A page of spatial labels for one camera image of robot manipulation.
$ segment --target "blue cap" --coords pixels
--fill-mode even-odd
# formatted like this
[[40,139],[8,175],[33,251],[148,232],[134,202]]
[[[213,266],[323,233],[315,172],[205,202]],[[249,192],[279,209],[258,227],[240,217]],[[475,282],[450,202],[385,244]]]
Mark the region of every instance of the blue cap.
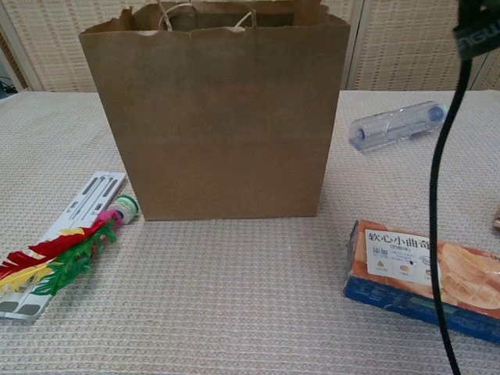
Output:
[[435,105],[434,107],[430,107],[428,113],[430,121],[441,121],[445,118],[445,111],[440,105]]

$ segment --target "snack box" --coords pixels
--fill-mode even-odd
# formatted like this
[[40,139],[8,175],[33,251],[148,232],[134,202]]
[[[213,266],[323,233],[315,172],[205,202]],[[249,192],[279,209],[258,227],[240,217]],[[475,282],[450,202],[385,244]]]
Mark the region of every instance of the snack box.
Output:
[[[500,343],[500,255],[439,241],[437,260],[448,327]],[[356,301],[438,324],[429,238],[367,220],[356,222],[344,293]]]

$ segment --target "table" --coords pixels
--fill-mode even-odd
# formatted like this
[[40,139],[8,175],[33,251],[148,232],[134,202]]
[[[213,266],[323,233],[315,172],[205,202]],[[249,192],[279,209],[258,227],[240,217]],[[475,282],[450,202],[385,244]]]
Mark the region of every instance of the table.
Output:
[[[34,323],[0,320],[0,373],[449,373],[436,326],[346,299],[356,219],[427,232],[436,135],[362,155],[351,121],[451,92],[342,92],[316,218],[120,229]],[[500,93],[467,93],[441,168],[440,238],[493,252]],[[0,256],[26,248],[96,170],[124,170],[95,93],[0,101]],[[127,183],[125,192],[133,194]],[[462,373],[500,373],[497,345],[452,333]]]

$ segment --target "kraft paper bag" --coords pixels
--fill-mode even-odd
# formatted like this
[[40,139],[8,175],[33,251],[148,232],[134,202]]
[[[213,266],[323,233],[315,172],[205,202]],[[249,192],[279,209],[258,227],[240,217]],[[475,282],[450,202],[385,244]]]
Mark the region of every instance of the kraft paper bag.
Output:
[[145,219],[316,215],[349,25],[319,0],[175,5],[80,35]]

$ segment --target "woven wall panel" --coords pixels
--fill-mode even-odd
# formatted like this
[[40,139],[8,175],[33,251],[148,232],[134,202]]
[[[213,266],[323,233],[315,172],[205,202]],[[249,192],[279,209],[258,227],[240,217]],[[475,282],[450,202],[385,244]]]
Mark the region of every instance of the woven wall panel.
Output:
[[459,60],[454,0],[373,0],[353,88],[452,90]]
[[[78,34],[155,0],[0,0],[16,28],[46,91],[95,91]],[[352,0],[328,0],[334,13],[347,19]]]
[[21,73],[21,70],[19,66],[17,65],[16,59],[14,59],[14,55],[10,51],[9,44],[7,41],[4,39],[2,31],[0,30],[0,49],[2,50],[3,54],[7,58],[7,63],[10,65],[12,68],[12,71],[16,75],[17,80],[21,83],[21,86],[23,88],[27,88],[27,83],[24,80],[23,74]]
[[328,5],[330,12],[335,16],[351,23],[352,3],[355,0],[323,0]]
[[492,54],[494,54],[493,63],[483,76],[479,86],[481,90],[500,90],[500,51],[494,51]]

